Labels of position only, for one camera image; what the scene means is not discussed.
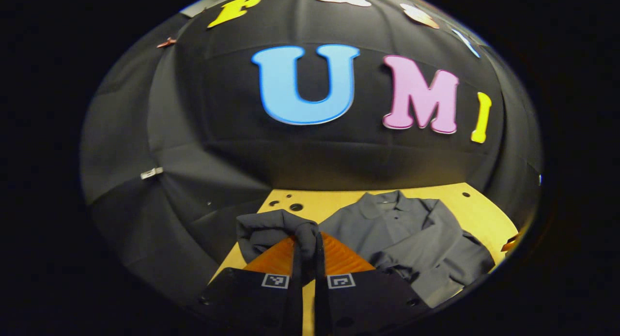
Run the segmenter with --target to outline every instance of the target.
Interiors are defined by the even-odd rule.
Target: letter u
[[[274,120],[295,125],[322,124],[344,115],[354,97],[353,59],[359,49],[346,45],[323,45],[316,53],[327,59],[329,94],[311,102],[297,90],[297,59],[304,49],[297,46],[273,47],[252,56],[259,66],[263,107]]]

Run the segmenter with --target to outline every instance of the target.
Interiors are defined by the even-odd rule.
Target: pink letter m
[[[414,107],[418,127],[430,127],[437,133],[452,134],[456,131],[456,86],[459,79],[448,71],[437,71],[430,87],[416,63],[408,58],[388,55],[385,65],[392,68],[394,97],[392,111],[383,117],[383,125],[390,129],[407,129],[414,125],[409,114],[409,100]],[[436,109],[436,117],[431,117]]]

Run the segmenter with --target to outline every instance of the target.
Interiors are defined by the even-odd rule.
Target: shirt collar
[[[411,199],[405,197],[400,190],[381,193],[380,195],[364,193],[364,195],[359,199],[361,214],[367,219],[374,219],[375,217],[381,216],[385,213],[385,210],[381,210],[377,204],[383,202],[396,202],[396,206],[394,206],[394,208],[402,211],[409,211],[412,209]]]

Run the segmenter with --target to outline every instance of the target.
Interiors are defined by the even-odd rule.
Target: wooden table surface
[[[387,193],[394,190],[373,191],[297,191],[297,190],[273,190],[265,203],[259,209],[259,213],[284,209],[295,215],[321,223],[340,208],[357,202],[361,196],[370,194]],[[401,189],[408,198],[440,199],[456,219],[461,227],[473,234],[491,253],[496,267],[501,263],[505,255],[500,252],[506,240],[517,234],[516,227],[510,219],[495,204],[480,192],[466,183],[447,184],[423,188]],[[299,211],[290,210],[292,204],[302,204]],[[239,250],[239,243],[235,244],[224,262],[213,275],[213,278],[226,267],[243,268],[246,262]],[[303,336],[314,335],[314,281],[303,288]]]

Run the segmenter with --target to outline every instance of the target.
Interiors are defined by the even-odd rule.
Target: gray shirt
[[[463,230],[438,199],[408,199],[401,191],[366,193],[319,229],[357,252],[378,270],[409,281],[436,307],[495,265],[489,250]]]

